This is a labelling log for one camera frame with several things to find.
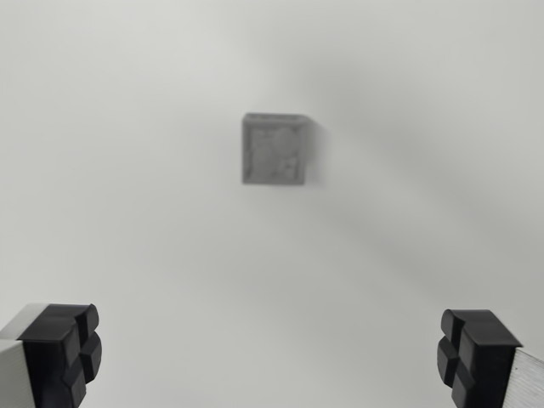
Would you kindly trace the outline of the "black-padded silver gripper right finger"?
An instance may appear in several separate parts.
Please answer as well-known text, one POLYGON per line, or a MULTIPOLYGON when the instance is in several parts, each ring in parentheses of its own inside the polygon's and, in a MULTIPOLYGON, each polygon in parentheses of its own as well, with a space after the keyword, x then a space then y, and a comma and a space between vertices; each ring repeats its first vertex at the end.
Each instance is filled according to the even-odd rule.
POLYGON ((543 406, 543 360, 488 309, 447 309, 437 346, 441 381, 461 408, 543 406))

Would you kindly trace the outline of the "black-padded silver gripper left finger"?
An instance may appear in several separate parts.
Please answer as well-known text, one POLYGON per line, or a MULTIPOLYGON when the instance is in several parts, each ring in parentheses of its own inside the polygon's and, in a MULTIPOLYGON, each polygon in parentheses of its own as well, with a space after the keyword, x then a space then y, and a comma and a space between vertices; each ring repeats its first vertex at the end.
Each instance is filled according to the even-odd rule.
POLYGON ((1 406, 81 405, 99 372, 93 304, 30 303, 1 329, 1 406))

